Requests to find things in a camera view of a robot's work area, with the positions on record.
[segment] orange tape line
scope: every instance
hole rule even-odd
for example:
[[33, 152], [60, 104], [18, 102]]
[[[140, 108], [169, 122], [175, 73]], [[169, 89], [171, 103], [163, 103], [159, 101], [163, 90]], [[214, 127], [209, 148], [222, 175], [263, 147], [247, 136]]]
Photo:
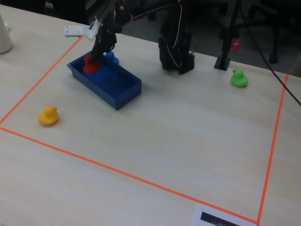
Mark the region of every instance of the orange tape line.
[[77, 39], [77, 41], [67, 50], [67, 52], [64, 53], [64, 55], [61, 56], [61, 58], [58, 59], [58, 61], [44, 74], [44, 76], [25, 94], [24, 97], [22, 97], [21, 100], [7, 113], [7, 115], [4, 116], [4, 118], [0, 121], [0, 125], [7, 119], [10, 114], [27, 98], [27, 96], [37, 87], [37, 85], [40, 84], [40, 82], [57, 66], [57, 64], [76, 46], [76, 44], [82, 39], [83, 37], [80, 37]]
[[220, 210], [220, 211], [222, 211], [222, 212], [231, 214], [231, 215], [233, 215], [233, 216], [235, 216], [235, 217], [238, 217], [238, 218], [241, 218], [241, 219], [243, 219], [243, 220], [246, 220], [246, 221], [249, 221], [249, 222], [251, 222], [251, 223], [256, 224], [256, 221], [255, 221], [255, 220], [246, 218], [246, 217], [241, 216], [241, 215], [239, 215], [239, 214], [237, 214], [237, 213], [234, 213], [234, 212], [231, 212], [231, 211], [229, 211], [229, 210], [220, 208], [220, 207], [218, 207], [218, 206], [209, 204], [209, 203], [204, 202], [204, 201], [201, 201], [201, 200], [199, 200], [199, 199], [195, 199], [195, 198], [193, 198], [193, 197], [191, 197], [191, 196], [182, 194], [182, 193], [180, 193], [180, 192], [176, 192], [176, 191], [174, 191], [174, 190], [171, 190], [171, 189], [169, 189], [169, 188], [163, 187], [163, 186], [161, 186], [161, 185], [157, 185], [157, 184], [155, 184], [155, 183], [152, 183], [152, 182], [150, 182], [150, 181], [144, 180], [144, 179], [139, 178], [139, 177], [137, 177], [137, 176], [134, 176], [134, 175], [132, 175], [132, 174], [123, 172], [123, 171], [118, 170], [118, 169], [116, 169], [116, 168], [113, 168], [113, 167], [111, 167], [111, 166], [102, 164], [102, 163], [100, 163], [100, 162], [94, 161], [94, 160], [92, 160], [92, 159], [88, 159], [88, 158], [83, 157], [83, 156], [80, 156], [80, 155], [78, 155], [78, 154], [74, 154], [74, 153], [68, 152], [68, 151], [66, 151], [66, 150], [63, 150], [63, 149], [61, 149], [61, 148], [58, 148], [58, 147], [54, 147], [54, 146], [52, 146], [52, 145], [45, 144], [45, 143], [43, 143], [43, 142], [41, 142], [41, 141], [38, 141], [38, 140], [36, 140], [36, 139], [27, 137], [27, 136], [25, 136], [25, 135], [22, 135], [22, 134], [13, 132], [13, 131], [11, 131], [11, 130], [8, 130], [8, 129], [2, 128], [2, 127], [0, 127], [0, 130], [5, 131], [5, 132], [8, 132], [8, 133], [11, 133], [11, 134], [14, 134], [14, 135], [17, 135], [17, 136], [22, 137], [22, 138], [24, 138], [24, 139], [33, 141], [33, 142], [35, 142], [35, 143], [37, 143], [37, 144], [40, 144], [40, 145], [49, 147], [49, 148], [51, 148], [51, 149], [57, 150], [57, 151], [62, 152], [62, 153], [65, 153], [65, 154], [67, 154], [67, 155], [71, 155], [71, 156], [73, 156], [73, 157], [75, 157], [75, 158], [79, 158], [79, 159], [88, 161], [88, 162], [90, 162], [90, 163], [93, 163], [93, 164], [95, 164], [95, 165], [98, 165], [98, 166], [104, 167], [104, 168], [106, 168], [106, 169], [112, 170], [112, 171], [117, 172], [117, 173], [119, 173], [119, 174], [122, 174], [122, 175], [124, 175], [124, 176], [130, 177], [130, 178], [135, 179], [135, 180], [139, 180], [139, 181], [141, 181], [141, 182], [143, 182], [143, 183], [146, 183], [146, 184], [148, 184], [148, 185], [157, 187], [157, 188], [162, 189], [162, 190], [164, 190], [164, 191], [167, 191], [167, 192], [173, 193], [173, 194], [175, 194], [175, 195], [181, 196], [181, 197], [183, 197], [183, 198], [186, 198], [186, 199], [189, 199], [189, 200], [192, 200], [192, 201], [201, 203], [201, 204], [203, 204], [203, 205], [212, 207], [212, 208], [214, 208], [214, 209]]
[[[285, 85], [287, 84], [287, 80], [288, 80], [288, 74], [285, 77], [285, 82], [284, 82]], [[258, 217], [257, 217], [257, 222], [256, 222], [256, 224], [258, 226], [260, 224], [262, 210], [263, 210], [263, 204], [264, 204], [264, 200], [265, 200], [265, 196], [266, 196], [267, 188], [268, 188], [269, 173], [271, 171], [271, 166], [272, 166], [272, 160], [273, 160], [273, 155], [274, 155], [274, 149], [275, 149], [275, 143], [276, 143], [276, 138], [277, 138], [277, 131], [278, 131], [278, 125], [279, 125], [279, 121], [280, 121], [280, 115], [281, 115], [281, 109], [282, 109], [284, 95], [285, 95], [285, 88], [283, 87], [282, 94], [281, 94], [281, 99], [280, 99], [280, 103], [279, 103], [279, 108], [278, 108], [278, 114], [277, 114], [275, 129], [274, 129], [274, 135], [273, 135], [271, 151], [270, 151], [270, 154], [269, 154], [268, 170], [267, 170], [267, 174], [266, 174], [265, 181], [264, 181], [264, 187], [263, 187], [263, 192], [262, 192], [262, 196], [261, 196], [261, 202], [260, 202], [260, 207], [259, 207], [259, 212], [258, 212]]]

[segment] white cup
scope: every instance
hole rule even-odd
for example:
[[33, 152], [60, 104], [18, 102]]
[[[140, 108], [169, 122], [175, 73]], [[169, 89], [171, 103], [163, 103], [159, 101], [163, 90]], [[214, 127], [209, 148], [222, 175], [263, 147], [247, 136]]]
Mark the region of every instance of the white cup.
[[12, 46], [13, 43], [8, 35], [8, 30], [4, 25], [4, 21], [0, 15], [0, 53], [8, 52]]

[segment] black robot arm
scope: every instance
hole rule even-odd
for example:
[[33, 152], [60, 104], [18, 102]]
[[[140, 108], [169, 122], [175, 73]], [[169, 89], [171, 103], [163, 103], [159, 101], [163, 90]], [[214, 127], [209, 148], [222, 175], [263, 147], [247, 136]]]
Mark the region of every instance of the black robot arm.
[[185, 73], [194, 67], [194, 56], [189, 54], [191, 36], [184, 30], [190, 0], [126, 0], [118, 1], [115, 10], [101, 20], [95, 44], [91, 51], [91, 64], [94, 64], [104, 52], [110, 52], [117, 43], [116, 33], [131, 21], [168, 9], [167, 16], [160, 29], [160, 60], [164, 69], [175, 69]]

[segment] red object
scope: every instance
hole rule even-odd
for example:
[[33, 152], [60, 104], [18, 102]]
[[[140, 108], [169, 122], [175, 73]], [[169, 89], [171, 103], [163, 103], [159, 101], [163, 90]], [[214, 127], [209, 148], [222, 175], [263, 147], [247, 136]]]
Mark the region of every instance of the red object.
[[232, 44], [233, 53], [237, 53], [239, 44], [240, 44], [240, 40], [239, 40], [239, 39], [237, 39], [237, 40]]
[[100, 60], [98, 60], [95, 64], [90, 64], [91, 58], [92, 58], [91, 54], [86, 55], [85, 57], [85, 66], [83, 71], [87, 74], [94, 74], [100, 68]]

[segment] wooden table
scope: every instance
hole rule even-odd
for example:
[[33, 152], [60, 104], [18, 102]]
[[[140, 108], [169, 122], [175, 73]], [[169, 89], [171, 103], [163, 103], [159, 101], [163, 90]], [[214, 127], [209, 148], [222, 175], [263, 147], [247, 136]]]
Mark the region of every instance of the wooden table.
[[[202, 203], [300, 225], [301, 110], [271, 72], [218, 71], [215, 57], [195, 54], [195, 69], [178, 75], [162, 70], [157, 43], [118, 35], [115, 55], [143, 92], [115, 111], [66, 67], [93, 46], [63, 37], [72, 22], [0, 13], [14, 43], [0, 56], [0, 223], [188, 226]], [[246, 89], [230, 85], [236, 68]], [[301, 80], [278, 75], [301, 98]], [[47, 105], [60, 116], [50, 128], [37, 120]]]

